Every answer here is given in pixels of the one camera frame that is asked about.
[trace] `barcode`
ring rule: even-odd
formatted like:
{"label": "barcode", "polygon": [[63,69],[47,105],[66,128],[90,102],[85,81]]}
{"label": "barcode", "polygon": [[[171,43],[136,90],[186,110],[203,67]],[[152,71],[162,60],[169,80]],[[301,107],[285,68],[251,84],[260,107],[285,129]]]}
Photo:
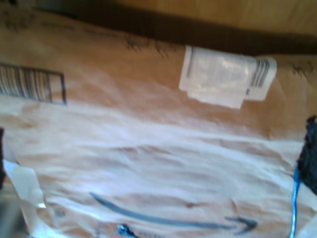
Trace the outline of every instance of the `barcode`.
{"label": "barcode", "polygon": [[262,88],[269,70],[267,59],[257,59],[256,70],[252,76],[251,87]]}
{"label": "barcode", "polygon": [[45,69],[0,63],[0,94],[66,104],[64,75]]}

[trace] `amazon smile logo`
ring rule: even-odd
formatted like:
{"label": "amazon smile logo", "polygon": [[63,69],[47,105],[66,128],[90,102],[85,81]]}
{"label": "amazon smile logo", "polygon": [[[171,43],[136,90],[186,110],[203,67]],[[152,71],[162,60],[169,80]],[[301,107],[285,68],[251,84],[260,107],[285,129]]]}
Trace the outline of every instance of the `amazon smile logo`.
{"label": "amazon smile logo", "polygon": [[176,227],[196,227],[201,229],[232,230],[233,234],[236,236],[251,232],[258,225],[258,223],[255,220],[242,217],[225,217],[225,219],[228,221],[228,224],[170,220],[160,217],[149,216],[121,208],[92,192],[90,192],[90,195],[101,205],[103,205],[104,207],[113,212],[141,221],[156,223],[160,225]]}

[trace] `blue string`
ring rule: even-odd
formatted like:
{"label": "blue string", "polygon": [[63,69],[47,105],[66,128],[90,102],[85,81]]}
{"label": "blue string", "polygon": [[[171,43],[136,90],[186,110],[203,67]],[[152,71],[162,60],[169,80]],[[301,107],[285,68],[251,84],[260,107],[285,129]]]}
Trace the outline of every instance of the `blue string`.
{"label": "blue string", "polygon": [[294,190],[293,190],[293,195],[292,195],[293,216],[292,216],[291,233],[290,233],[288,238],[294,238],[295,232],[296,232],[296,220],[297,220],[296,200],[297,200],[299,186],[301,185],[301,180],[299,178],[299,171],[297,169],[295,169],[295,171],[294,171],[293,179],[294,179]]}

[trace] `white label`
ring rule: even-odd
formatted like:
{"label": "white label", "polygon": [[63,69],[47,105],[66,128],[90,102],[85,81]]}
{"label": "white label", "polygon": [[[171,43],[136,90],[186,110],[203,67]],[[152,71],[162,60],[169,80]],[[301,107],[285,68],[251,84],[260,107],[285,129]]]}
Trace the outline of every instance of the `white label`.
{"label": "white label", "polygon": [[186,47],[179,88],[204,103],[239,109],[265,99],[276,73],[272,58],[254,58]]}
{"label": "white label", "polygon": [[35,207],[45,208],[43,193],[34,170],[7,160],[3,161],[3,166],[19,197]]}

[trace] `brown paper mailer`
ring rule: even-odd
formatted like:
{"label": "brown paper mailer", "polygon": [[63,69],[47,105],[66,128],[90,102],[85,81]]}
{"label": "brown paper mailer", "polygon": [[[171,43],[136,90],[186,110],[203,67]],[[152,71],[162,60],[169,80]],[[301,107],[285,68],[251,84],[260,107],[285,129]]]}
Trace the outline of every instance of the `brown paper mailer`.
{"label": "brown paper mailer", "polygon": [[[235,110],[178,88],[184,46],[3,5],[0,19],[0,126],[55,233],[286,237],[316,56],[273,56],[266,99]],[[298,237],[316,212],[303,186]]]}

